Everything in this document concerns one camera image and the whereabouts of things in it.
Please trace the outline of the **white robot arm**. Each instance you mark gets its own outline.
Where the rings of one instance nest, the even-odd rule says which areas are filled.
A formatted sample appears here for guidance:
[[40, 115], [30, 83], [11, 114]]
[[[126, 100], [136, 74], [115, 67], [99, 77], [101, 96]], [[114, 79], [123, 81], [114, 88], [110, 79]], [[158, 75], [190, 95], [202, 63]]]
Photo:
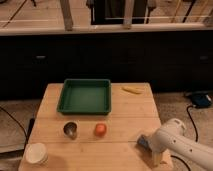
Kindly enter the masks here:
[[146, 136], [145, 141], [154, 153], [163, 153], [169, 149], [190, 159], [207, 171], [213, 171], [213, 148], [186, 138], [185, 131], [185, 124], [177, 118], [172, 118]]

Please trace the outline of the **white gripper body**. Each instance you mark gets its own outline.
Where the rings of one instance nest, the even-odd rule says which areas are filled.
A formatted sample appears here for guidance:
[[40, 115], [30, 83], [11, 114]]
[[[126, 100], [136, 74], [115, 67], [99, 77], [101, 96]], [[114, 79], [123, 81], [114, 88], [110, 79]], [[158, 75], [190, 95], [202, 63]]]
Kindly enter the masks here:
[[148, 133], [145, 135], [145, 140], [148, 143], [149, 148], [152, 152], [160, 152], [160, 141], [158, 140], [155, 133]]

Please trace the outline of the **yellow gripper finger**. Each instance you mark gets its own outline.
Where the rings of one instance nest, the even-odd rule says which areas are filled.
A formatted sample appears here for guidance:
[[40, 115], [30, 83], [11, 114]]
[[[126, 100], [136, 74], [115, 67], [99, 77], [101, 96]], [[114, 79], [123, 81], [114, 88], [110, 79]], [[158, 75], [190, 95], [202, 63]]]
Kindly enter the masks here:
[[168, 160], [168, 155], [166, 152], [153, 152], [152, 153], [152, 160], [153, 160], [153, 164], [155, 166], [158, 166], [160, 164], [166, 164], [167, 160]]

